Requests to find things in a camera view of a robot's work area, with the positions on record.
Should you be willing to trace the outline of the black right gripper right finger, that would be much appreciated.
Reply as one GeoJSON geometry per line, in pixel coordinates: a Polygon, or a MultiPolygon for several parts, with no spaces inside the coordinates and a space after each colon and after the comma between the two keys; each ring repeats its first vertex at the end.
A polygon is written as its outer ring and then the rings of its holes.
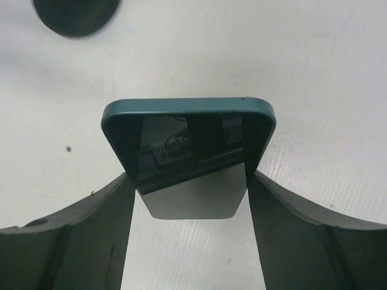
{"type": "Polygon", "coordinates": [[[386,225],[325,208],[261,172],[248,194],[267,289],[386,288],[386,225]]]}

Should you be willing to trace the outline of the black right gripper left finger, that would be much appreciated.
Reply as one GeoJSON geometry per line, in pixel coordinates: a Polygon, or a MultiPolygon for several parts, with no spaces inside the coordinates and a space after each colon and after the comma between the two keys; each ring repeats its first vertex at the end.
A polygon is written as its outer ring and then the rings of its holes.
{"type": "Polygon", "coordinates": [[[1,229],[1,289],[120,289],[134,201],[122,174],[60,211],[1,229]]]}

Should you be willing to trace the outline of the green-edged black phone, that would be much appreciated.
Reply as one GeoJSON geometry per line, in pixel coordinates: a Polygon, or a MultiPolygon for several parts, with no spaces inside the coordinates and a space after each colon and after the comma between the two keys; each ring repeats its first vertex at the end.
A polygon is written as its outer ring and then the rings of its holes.
{"type": "Polygon", "coordinates": [[[102,131],[152,217],[235,215],[276,128],[260,98],[145,98],[108,104],[102,131]]]}

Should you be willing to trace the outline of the short black round-base phone stand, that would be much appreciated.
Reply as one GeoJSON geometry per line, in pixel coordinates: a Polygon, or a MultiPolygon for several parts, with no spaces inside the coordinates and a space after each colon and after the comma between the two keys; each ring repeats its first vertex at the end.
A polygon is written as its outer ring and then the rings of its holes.
{"type": "Polygon", "coordinates": [[[41,22],[53,32],[70,38],[90,36],[115,15],[120,0],[32,0],[41,22]]]}

